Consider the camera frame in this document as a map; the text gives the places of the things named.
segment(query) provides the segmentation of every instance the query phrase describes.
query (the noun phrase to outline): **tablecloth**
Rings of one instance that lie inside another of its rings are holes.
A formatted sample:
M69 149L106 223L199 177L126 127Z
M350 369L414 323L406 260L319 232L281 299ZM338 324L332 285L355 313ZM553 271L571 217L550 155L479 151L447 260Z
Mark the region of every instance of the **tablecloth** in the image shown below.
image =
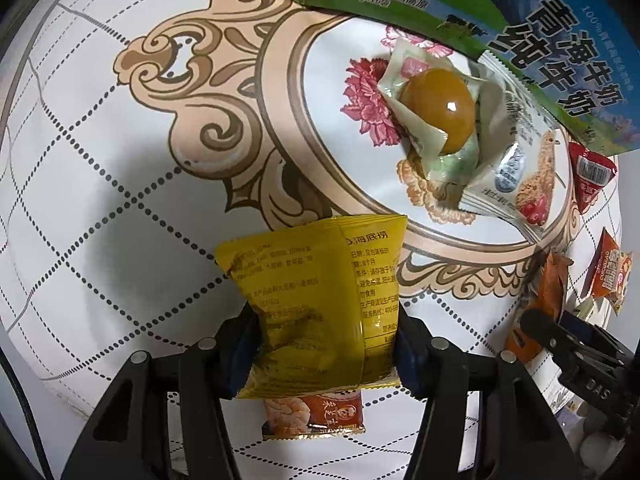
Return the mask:
M42 381L89 415L133 351L178 352L239 312L217 244L332 214L408 215L401 303L465 351L500 351L541 250L574 260L575 304L602 228L620 240L617 179L580 216L560 136L538 245L451 209L460 190L420 176L375 89L398 37L465 70L430 40L292 0L54 3L0 124L0 319ZM558 409L549 356L530 373ZM243 477L401 478L424 403L402 387L363 396L366 434L313 441L264 442L262 403L224 402ZM184 470L179 405L171 394Z

